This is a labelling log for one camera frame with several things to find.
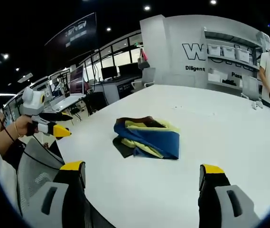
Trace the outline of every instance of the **ceiling light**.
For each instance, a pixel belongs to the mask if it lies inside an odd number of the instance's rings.
[[[145,6],[145,7],[144,7],[144,10],[145,10],[145,11],[149,11],[149,10],[150,10],[150,6]]]
[[[15,94],[0,94],[0,96],[15,96]]]
[[[4,59],[8,59],[9,58],[9,54],[3,54],[3,58]]]

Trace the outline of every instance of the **shelf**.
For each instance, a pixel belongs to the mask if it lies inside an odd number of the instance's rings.
[[[233,36],[233,35],[218,32],[218,31],[211,31],[207,29],[205,29],[205,38],[212,38],[212,39],[219,39],[219,40],[228,41],[228,42],[234,42],[234,43],[238,43],[238,44],[250,47],[250,48],[262,47],[261,44],[253,40],[249,40],[249,39],[242,38],[239,36]]]
[[[208,84],[213,84],[213,85],[219,85],[219,86],[224,86],[224,87],[228,87],[228,88],[231,88],[231,89],[236,89],[236,90],[241,90],[242,91],[242,88],[240,88],[239,86],[235,86],[235,85],[229,85],[229,84],[226,84],[226,83],[223,83],[223,82],[215,82],[215,81],[208,81]]]
[[[244,66],[253,68],[255,70],[259,70],[259,67],[258,66],[255,66],[255,65],[253,65],[251,63],[243,62],[241,60],[237,60],[237,59],[233,59],[233,58],[228,58],[228,57],[224,57],[224,56],[216,56],[216,55],[207,55],[207,56],[208,56],[208,58],[216,58],[216,59],[231,61],[231,62],[234,62],[234,63],[238,63],[238,64],[241,64],[241,65],[244,65]]]

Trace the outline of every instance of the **black ceiling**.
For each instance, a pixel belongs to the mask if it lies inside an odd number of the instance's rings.
[[[25,87],[17,83],[31,72],[35,81],[46,76],[44,44],[75,20],[97,13],[100,46],[140,29],[139,21],[154,15],[165,17],[186,14],[215,15],[238,20],[270,35],[270,2],[217,0],[0,0],[0,54],[9,53],[0,64],[0,92],[16,93]],[[145,12],[143,6],[150,5]],[[106,32],[110,26],[112,32]]]

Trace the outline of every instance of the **desk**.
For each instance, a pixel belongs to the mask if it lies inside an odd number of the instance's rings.
[[[113,146],[120,117],[169,121],[180,129],[179,160],[124,159]],[[270,109],[237,96],[153,85],[93,114],[59,140],[65,162],[86,162],[85,194],[117,228],[197,228],[199,168],[222,168],[263,218],[270,210]]]
[[[131,94],[132,87],[130,85],[130,82],[138,78],[141,78],[141,76],[118,77],[115,78],[114,80],[96,83],[95,85],[92,85],[92,89],[94,90],[95,88],[95,92],[103,92],[104,96],[108,101],[108,104],[110,105],[127,96],[128,93],[122,95],[121,97],[121,94],[123,94],[124,91],[127,92],[129,90],[129,94]],[[121,86],[123,84],[127,84],[127,88],[122,88]]]
[[[57,113],[62,112],[63,110],[69,108],[70,106],[78,103],[79,101],[83,100],[86,97],[86,95],[82,96],[69,96],[62,101],[58,102],[54,106],[52,106],[52,109],[56,111]]]

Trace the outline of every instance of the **folded cloth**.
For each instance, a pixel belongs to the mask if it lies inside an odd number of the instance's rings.
[[[178,129],[169,123],[154,120],[151,116],[117,119],[114,131],[122,138],[121,143],[134,148],[133,155],[151,158],[178,159]]]

